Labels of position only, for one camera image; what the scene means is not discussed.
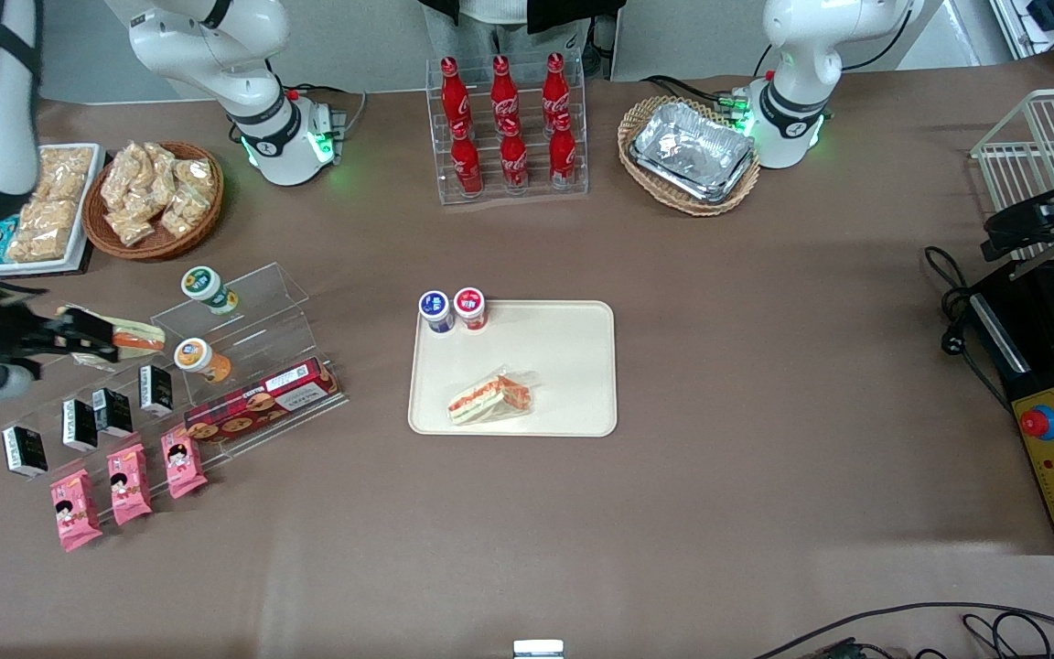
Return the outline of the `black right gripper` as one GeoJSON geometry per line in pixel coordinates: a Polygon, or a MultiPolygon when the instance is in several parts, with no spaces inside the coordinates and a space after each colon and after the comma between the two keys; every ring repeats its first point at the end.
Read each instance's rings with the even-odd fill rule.
{"type": "Polygon", "coordinates": [[[51,319],[38,316],[27,305],[45,296],[46,288],[0,287],[0,363],[30,356],[63,354],[80,362],[117,363],[120,350],[109,340],[60,340],[58,335],[113,335],[113,324],[82,308],[64,308],[51,319]]]}

